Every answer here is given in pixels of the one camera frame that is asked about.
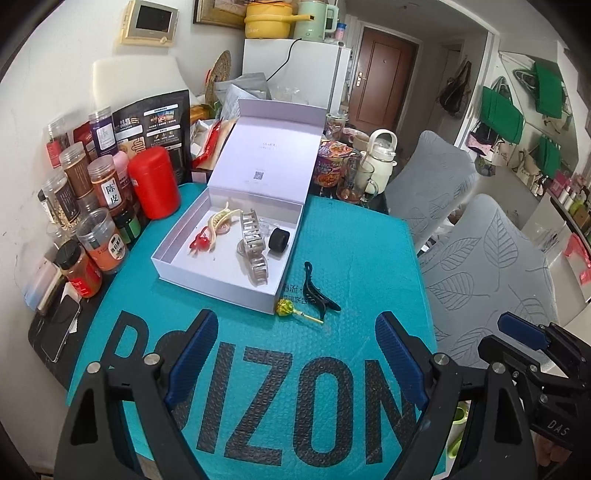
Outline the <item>open lavender gift box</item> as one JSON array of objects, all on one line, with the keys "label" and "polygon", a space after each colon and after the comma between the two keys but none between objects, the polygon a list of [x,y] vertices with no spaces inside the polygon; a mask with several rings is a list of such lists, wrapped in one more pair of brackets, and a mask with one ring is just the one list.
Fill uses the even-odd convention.
[{"label": "open lavender gift box", "polygon": [[[242,99],[240,116],[221,149],[211,179],[151,256],[161,280],[205,296],[273,314],[290,256],[325,126],[320,107]],[[240,215],[223,225],[211,251],[189,246],[211,216],[226,204],[253,209],[266,240],[269,279],[253,285],[236,247]]]}]

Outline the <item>grey leaf cushion near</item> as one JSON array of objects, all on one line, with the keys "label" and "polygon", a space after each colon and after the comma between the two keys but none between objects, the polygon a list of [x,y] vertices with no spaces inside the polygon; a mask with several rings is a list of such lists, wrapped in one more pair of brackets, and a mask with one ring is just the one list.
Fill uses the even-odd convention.
[{"label": "grey leaf cushion near", "polygon": [[511,312],[535,325],[558,321],[544,254],[486,194],[476,195],[451,232],[419,256],[437,350],[462,366],[483,367],[478,346],[496,335],[546,366],[550,360],[501,333]]}]

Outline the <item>grey leaf cushion far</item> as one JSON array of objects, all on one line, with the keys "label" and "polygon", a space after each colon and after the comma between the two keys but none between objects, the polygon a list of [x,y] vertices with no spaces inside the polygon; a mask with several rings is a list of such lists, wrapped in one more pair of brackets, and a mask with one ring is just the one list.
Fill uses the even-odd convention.
[{"label": "grey leaf cushion far", "polygon": [[478,180],[470,155],[433,131],[421,133],[402,172],[389,183],[389,214],[407,223],[416,251],[473,193]]}]

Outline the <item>green electric kettle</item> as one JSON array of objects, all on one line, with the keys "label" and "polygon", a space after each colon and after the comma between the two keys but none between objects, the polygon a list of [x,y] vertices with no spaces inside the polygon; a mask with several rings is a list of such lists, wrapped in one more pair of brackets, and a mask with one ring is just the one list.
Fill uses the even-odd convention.
[{"label": "green electric kettle", "polygon": [[339,7],[329,1],[300,1],[298,15],[308,15],[308,20],[294,24],[294,39],[324,42],[325,37],[335,33],[339,21]]}]

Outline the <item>yellow pot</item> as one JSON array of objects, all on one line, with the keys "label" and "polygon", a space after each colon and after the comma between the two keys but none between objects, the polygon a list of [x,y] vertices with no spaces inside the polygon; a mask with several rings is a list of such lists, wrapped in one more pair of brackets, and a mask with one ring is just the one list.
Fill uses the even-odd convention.
[{"label": "yellow pot", "polygon": [[252,2],[245,10],[246,39],[287,39],[291,25],[315,19],[311,14],[294,14],[293,6],[283,1]]}]

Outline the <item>black snack pouch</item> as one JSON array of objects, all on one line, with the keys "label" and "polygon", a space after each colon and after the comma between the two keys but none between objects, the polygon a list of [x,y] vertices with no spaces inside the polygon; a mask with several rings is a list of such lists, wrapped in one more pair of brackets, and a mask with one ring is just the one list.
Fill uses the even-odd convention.
[{"label": "black snack pouch", "polygon": [[129,159],[155,146],[169,155],[177,184],[190,169],[189,91],[178,90],[138,100],[112,114],[118,148]]}]

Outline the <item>red sauce bottle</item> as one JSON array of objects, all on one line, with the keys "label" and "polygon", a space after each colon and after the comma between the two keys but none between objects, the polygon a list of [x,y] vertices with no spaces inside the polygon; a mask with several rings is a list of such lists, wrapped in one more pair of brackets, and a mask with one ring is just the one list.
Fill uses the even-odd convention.
[{"label": "red sauce bottle", "polygon": [[102,273],[77,241],[68,240],[59,247],[55,264],[82,298],[91,298],[99,292]]}]

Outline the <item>red flower hair clip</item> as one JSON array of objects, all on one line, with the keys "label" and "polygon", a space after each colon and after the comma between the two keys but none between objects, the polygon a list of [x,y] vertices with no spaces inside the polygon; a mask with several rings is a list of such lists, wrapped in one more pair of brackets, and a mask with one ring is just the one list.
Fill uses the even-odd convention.
[{"label": "red flower hair clip", "polygon": [[204,226],[194,237],[189,246],[191,253],[207,252],[211,248],[211,232],[207,226]]}]

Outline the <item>cream hair claw clip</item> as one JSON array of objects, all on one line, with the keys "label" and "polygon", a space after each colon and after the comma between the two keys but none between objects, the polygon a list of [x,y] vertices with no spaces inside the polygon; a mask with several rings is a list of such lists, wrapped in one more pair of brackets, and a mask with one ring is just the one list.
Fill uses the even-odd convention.
[{"label": "cream hair claw clip", "polygon": [[214,248],[219,229],[226,224],[231,224],[231,220],[235,216],[242,214],[242,209],[230,209],[229,205],[220,210],[215,215],[208,219],[206,225],[206,233],[208,238],[207,250],[211,251]]}]

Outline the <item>green tote bag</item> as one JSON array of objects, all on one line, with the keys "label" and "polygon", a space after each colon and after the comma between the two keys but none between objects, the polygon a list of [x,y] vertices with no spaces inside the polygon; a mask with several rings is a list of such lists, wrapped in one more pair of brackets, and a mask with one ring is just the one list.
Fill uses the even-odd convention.
[{"label": "green tote bag", "polygon": [[479,120],[507,142],[521,141],[523,114],[509,99],[489,87],[482,90]]}]

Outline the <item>brown door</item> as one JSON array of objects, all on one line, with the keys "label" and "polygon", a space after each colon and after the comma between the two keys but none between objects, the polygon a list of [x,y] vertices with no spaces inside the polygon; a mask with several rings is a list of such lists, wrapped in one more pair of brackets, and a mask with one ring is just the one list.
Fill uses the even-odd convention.
[{"label": "brown door", "polygon": [[396,130],[410,85],[418,44],[365,28],[353,71],[349,121],[366,134]]}]

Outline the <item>woven straw fan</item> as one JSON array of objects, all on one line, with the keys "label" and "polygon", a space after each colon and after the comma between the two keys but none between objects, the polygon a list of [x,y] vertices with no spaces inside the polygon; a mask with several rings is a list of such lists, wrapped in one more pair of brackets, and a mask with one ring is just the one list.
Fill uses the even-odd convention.
[{"label": "woven straw fan", "polygon": [[215,102],[214,84],[228,80],[231,70],[231,55],[228,50],[224,50],[214,62],[211,69],[208,70],[205,77],[205,103],[213,105]]}]

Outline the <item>red cylindrical canister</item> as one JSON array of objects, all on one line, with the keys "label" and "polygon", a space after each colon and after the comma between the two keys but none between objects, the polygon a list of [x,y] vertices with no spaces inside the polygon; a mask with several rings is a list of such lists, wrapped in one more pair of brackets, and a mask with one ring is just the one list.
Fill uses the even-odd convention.
[{"label": "red cylindrical canister", "polygon": [[149,220],[167,218],[178,210],[180,193],[165,148],[154,146],[136,154],[128,164],[128,175]]}]

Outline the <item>grey marbled hair claw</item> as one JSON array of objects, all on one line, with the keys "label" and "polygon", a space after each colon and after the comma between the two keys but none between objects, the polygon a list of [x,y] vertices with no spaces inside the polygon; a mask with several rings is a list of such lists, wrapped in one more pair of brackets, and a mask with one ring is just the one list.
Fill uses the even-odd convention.
[{"label": "grey marbled hair claw", "polygon": [[250,209],[240,213],[240,228],[242,240],[238,242],[236,251],[245,260],[252,284],[256,286],[266,284],[269,279],[269,266],[264,255],[266,240],[260,230],[259,217],[255,210]]}]

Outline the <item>instant noodle cup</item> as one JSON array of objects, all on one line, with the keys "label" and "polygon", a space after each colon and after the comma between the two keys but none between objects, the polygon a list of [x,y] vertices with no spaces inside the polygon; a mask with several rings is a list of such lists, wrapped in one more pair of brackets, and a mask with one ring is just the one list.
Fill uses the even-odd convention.
[{"label": "instant noodle cup", "polygon": [[335,187],[341,178],[342,167],[353,153],[355,150],[342,142],[322,140],[318,148],[312,182],[322,188]]}]

